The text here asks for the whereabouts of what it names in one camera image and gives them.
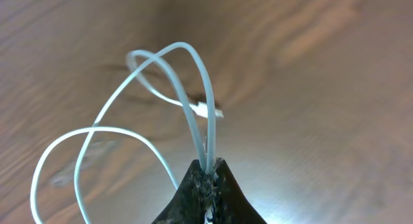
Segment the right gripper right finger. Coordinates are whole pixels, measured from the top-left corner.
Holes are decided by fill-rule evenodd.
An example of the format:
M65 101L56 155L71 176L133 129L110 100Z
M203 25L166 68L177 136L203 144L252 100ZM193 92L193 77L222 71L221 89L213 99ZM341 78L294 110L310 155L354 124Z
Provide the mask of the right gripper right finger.
M212 223L267 224L249 203L223 158L217 158L215 172Z

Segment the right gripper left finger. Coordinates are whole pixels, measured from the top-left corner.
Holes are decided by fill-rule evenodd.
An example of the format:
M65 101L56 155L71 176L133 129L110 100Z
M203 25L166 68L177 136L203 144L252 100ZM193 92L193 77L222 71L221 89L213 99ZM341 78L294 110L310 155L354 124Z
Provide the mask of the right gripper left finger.
M193 160L173 198L152 224L204 224L212 190L213 179Z

